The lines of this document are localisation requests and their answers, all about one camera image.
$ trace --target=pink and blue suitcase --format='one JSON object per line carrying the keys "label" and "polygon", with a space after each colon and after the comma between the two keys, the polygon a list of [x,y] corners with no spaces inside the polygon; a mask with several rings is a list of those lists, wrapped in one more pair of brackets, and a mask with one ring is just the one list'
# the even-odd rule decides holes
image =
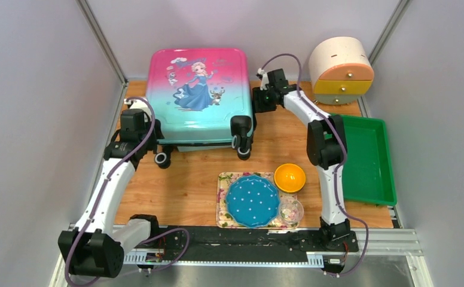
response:
{"label": "pink and blue suitcase", "polygon": [[256,122],[243,51],[160,50],[151,58],[146,98],[160,122],[160,167],[170,165],[174,148],[232,147],[249,158]]}

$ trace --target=polka dot plate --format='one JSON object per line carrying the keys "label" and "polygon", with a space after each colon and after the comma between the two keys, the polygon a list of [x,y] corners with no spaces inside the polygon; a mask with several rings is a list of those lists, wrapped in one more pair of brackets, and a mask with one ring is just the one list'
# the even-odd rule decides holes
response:
{"label": "polka dot plate", "polygon": [[230,185],[226,197],[228,213],[248,228],[266,226],[278,214],[278,189],[258,175],[242,176]]}

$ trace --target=gray floor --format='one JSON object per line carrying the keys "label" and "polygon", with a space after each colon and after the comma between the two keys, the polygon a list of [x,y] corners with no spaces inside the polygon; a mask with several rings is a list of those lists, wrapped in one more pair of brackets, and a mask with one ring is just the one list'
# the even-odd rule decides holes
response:
{"label": "gray floor", "polygon": [[[347,268],[357,257],[349,257]],[[135,270],[125,265],[123,272]],[[140,273],[99,281],[94,286],[180,286],[180,287],[287,287],[287,286],[414,286],[405,257],[366,257],[363,264],[350,276],[334,279],[324,276],[318,269],[276,267],[196,267],[173,266],[167,270],[144,277]]]}

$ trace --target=floral placemat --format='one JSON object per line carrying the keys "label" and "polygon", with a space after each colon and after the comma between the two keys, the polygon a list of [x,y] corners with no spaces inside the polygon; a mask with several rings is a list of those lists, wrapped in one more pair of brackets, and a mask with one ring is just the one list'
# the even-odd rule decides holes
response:
{"label": "floral placemat", "polygon": [[[269,181],[274,183],[273,172],[222,172],[218,175],[218,193],[216,195],[216,224],[222,228],[246,228],[237,223],[227,211],[227,201],[225,200],[228,188],[232,183],[238,180],[241,176],[258,175],[263,178],[267,178]],[[287,194],[279,192],[280,200],[285,197],[290,199],[297,199],[296,194]],[[278,215],[273,219],[267,226],[260,227],[263,229],[294,229],[299,226],[299,223],[286,225],[281,217]]]}

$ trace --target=green plastic tray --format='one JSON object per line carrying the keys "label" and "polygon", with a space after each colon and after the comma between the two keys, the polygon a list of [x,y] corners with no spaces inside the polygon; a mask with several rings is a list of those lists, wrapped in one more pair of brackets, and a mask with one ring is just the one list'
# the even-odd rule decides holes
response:
{"label": "green plastic tray", "polygon": [[342,115],[348,160],[343,167],[347,200],[396,205],[389,141],[383,120]]}

